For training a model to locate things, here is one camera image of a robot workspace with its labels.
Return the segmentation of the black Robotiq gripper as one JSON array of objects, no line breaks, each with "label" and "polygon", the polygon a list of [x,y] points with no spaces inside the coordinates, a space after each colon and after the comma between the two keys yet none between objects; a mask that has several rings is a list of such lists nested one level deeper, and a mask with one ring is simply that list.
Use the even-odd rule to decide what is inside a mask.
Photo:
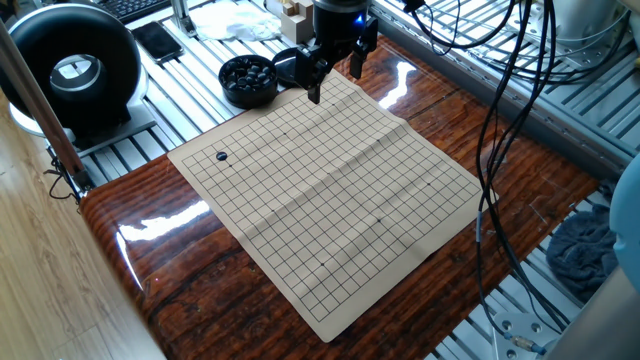
[{"label": "black Robotiq gripper", "polygon": [[318,104],[321,84],[331,71],[327,60],[342,60],[352,51],[350,75],[361,78],[368,54],[377,48],[378,20],[367,20],[368,0],[314,0],[313,6],[317,45],[296,50],[294,81]]}]

